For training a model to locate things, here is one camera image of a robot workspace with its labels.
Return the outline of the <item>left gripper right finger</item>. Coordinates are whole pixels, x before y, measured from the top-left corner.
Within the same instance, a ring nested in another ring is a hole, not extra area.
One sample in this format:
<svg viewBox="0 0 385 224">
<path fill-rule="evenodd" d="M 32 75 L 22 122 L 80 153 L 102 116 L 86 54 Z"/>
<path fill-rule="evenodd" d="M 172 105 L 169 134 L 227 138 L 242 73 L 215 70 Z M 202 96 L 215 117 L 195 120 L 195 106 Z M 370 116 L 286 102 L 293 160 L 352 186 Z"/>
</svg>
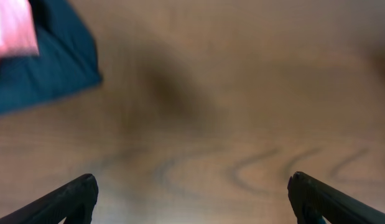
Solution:
<svg viewBox="0 0 385 224">
<path fill-rule="evenodd" d="M 385 213 L 303 172 L 290 177 L 287 190 L 298 224 L 385 224 Z"/>
</svg>

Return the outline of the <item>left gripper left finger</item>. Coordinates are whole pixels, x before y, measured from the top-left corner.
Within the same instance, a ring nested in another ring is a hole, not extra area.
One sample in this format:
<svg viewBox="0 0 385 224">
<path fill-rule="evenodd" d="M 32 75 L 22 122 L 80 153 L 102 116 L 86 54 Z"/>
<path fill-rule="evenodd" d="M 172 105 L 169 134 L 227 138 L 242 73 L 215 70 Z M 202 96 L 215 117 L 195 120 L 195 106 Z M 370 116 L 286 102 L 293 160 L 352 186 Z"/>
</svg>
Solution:
<svg viewBox="0 0 385 224">
<path fill-rule="evenodd" d="M 94 175 L 83 174 L 0 218 L 0 224 L 90 224 L 97 199 Z"/>
</svg>

